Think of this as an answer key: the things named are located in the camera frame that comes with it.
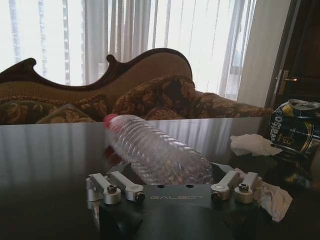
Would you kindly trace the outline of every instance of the white tissue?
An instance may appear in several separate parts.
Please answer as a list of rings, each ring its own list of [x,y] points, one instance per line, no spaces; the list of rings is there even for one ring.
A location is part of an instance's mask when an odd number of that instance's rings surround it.
[[[240,156],[252,153],[253,156],[276,155],[282,150],[272,147],[272,142],[258,134],[244,134],[241,136],[231,136],[231,150],[235,155]]]
[[[236,168],[235,170],[240,173],[241,179],[246,177],[247,174],[241,169]],[[277,223],[285,217],[292,202],[292,197],[286,190],[262,181],[261,177],[259,177],[253,198],[272,216],[272,220]]]

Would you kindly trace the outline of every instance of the door handle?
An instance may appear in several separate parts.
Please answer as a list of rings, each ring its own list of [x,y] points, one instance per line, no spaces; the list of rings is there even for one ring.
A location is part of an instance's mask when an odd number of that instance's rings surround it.
[[[283,95],[284,94],[285,86],[286,86],[287,82],[291,82],[291,83],[297,83],[298,82],[297,78],[289,78],[288,75],[289,75],[289,71],[288,70],[283,71],[282,79],[281,79],[280,87],[279,87],[279,91],[278,91],[279,95]]]
[[[285,78],[284,80],[287,82],[298,82],[297,78]]]

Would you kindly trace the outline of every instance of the bolt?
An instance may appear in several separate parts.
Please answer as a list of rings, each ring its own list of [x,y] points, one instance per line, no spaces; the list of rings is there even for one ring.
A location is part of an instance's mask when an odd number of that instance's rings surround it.
[[[239,190],[240,190],[241,192],[248,192],[248,190],[249,190],[248,184],[240,183],[240,184],[239,184]]]
[[[117,191],[117,186],[115,185],[109,185],[106,190],[109,194],[114,194]]]
[[[213,193],[211,193],[211,199],[216,203],[221,202],[221,197],[221,193],[218,191],[214,191]]]
[[[146,198],[146,195],[143,193],[143,192],[138,192],[136,195],[135,195],[135,202],[138,203],[138,204],[141,204]]]

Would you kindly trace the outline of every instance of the ornate sofa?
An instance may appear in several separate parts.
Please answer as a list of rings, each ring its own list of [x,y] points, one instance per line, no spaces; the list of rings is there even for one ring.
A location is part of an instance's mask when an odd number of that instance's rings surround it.
[[[260,117],[272,110],[195,90],[188,60],[157,48],[129,62],[107,56],[109,67],[85,86],[54,83],[37,74],[28,58],[0,73],[0,125],[99,122],[109,113],[147,120]]]

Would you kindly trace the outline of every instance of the red bottle cap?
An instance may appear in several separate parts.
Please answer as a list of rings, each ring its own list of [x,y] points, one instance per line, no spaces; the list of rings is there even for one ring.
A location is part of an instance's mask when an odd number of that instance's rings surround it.
[[[104,120],[103,120],[104,127],[108,129],[110,127],[111,120],[113,118],[115,118],[116,116],[118,116],[118,114],[115,114],[115,113],[111,113],[111,114],[108,114],[107,116],[105,116]]]

